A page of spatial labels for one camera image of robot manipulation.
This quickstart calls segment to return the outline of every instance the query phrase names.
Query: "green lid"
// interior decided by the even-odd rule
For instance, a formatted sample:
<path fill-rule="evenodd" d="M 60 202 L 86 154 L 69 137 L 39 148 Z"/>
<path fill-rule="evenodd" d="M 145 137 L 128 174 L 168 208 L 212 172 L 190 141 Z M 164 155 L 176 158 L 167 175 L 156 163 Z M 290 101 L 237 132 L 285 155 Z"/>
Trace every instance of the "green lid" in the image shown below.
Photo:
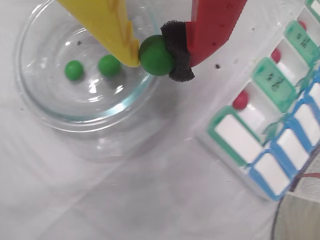
<path fill-rule="evenodd" d="M 252 74 L 253 81 L 264 91 L 282 113 L 286 113 L 296 99 L 295 87 L 286 79 L 274 62 L 265 57 Z"/>
<path fill-rule="evenodd" d="M 305 29 L 296 20 L 290 22 L 286 27 L 285 37 L 300 53 L 309 67 L 313 67 L 320 56 L 320 51 Z"/>

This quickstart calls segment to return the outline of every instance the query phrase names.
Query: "white table surface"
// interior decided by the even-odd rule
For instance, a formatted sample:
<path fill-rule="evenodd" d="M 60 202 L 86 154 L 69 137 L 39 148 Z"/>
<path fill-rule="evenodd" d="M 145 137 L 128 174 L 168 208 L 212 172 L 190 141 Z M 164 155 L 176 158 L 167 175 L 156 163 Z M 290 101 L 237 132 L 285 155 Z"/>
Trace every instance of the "white table surface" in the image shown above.
<path fill-rule="evenodd" d="M 2 0 L 0 239 L 269 239 L 277 204 L 261 201 L 209 155 L 194 138 L 194 126 L 208 108 L 219 105 L 216 96 L 227 91 L 225 84 L 254 57 L 252 49 L 264 40 L 260 27 L 277 24 L 276 18 L 263 16 L 261 8 L 278 4 L 284 10 L 297 2 L 249 0 L 247 17 L 240 20 L 245 31 L 236 28 L 230 43 L 196 67 L 194 81 L 161 80 L 148 103 L 162 106 L 161 131 L 130 156 L 104 160 L 82 157 L 83 152 L 69 144 L 70 135 L 42 125 L 25 108 L 15 88 L 13 50 L 38 0 Z M 190 18 L 191 0 L 153 4 L 163 22 Z M 253 27 L 258 33 L 248 37 Z M 238 39 L 242 33 L 245 37 Z M 216 70 L 218 63 L 221 69 Z"/>

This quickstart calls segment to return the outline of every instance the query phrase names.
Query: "pill organizer compartment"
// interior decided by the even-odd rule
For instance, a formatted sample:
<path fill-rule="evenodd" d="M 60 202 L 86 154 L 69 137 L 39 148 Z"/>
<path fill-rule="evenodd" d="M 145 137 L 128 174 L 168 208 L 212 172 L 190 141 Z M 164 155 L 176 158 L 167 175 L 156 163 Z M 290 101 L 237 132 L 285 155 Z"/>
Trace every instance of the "pill organizer compartment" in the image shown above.
<path fill-rule="evenodd" d="M 306 26 L 306 33 L 314 41 L 317 46 L 320 46 L 320 24 L 317 18 L 310 12 L 309 9 L 304 8 L 297 18 Z"/>
<path fill-rule="evenodd" d="M 283 114 L 252 79 L 244 91 L 249 95 L 249 101 L 246 108 L 238 110 L 237 114 L 264 144 L 279 131 L 279 121 Z"/>
<path fill-rule="evenodd" d="M 275 49 L 280 54 L 276 66 L 299 92 L 300 86 L 298 83 L 308 75 L 309 66 L 287 39 L 283 38 Z"/>

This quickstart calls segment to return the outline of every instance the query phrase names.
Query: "white compartment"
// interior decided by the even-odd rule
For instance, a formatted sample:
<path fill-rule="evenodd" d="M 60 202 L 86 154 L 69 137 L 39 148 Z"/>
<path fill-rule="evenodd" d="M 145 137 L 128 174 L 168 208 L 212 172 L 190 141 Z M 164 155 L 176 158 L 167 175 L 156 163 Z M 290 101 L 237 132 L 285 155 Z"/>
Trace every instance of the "white compartment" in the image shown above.
<path fill-rule="evenodd" d="M 310 69 L 308 64 L 288 40 L 282 39 L 276 48 L 281 53 L 277 67 L 291 84 L 296 86 L 301 79 L 307 76 Z"/>
<path fill-rule="evenodd" d="M 319 8 L 318 2 L 313 3 L 315 11 Z M 320 46 L 320 24 L 316 17 L 307 9 L 304 8 L 297 18 L 298 21 L 302 21 L 306 24 L 306 32 L 317 46 Z"/>
<path fill-rule="evenodd" d="M 313 98 L 317 107 L 320 109 L 320 84 L 319 83 L 316 82 L 312 86 L 309 95 Z"/>
<path fill-rule="evenodd" d="M 239 117 L 256 135 L 264 141 L 264 130 L 281 118 L 282 114 L 263 91 L 250 82 L 244 89 L 249 95 L 249 103 L 238 111 Z"/>
<path fill-rule="evenodd" d="M 302 129 L 309 138 L 311 144 L 315 146 L 320 139 L 320 126 L 311 108 L 306 104 L 301 105 L 294 117 L 301 124 Z"/>
<path fill-rule="evenodd" d="M 260 173 L 275 195 L 280 195 L 290 184 L 290 180 L 274 156 L 267 153 L 254 169 Z"/>
<path fill-rule="evenodd" d="M 252 164 L 263 150 L 260 143 L 232 115 L 227 115 L 216 126 L 215 131 L 232 147 L 242 159 Z"/>
<path fill-rule="evenodd" d="M 294 131 L 286 129 L 277 144 L 283 149 L 297 170 L 301 170 L 309 159 L 309 154 L 301 145 Z"/>

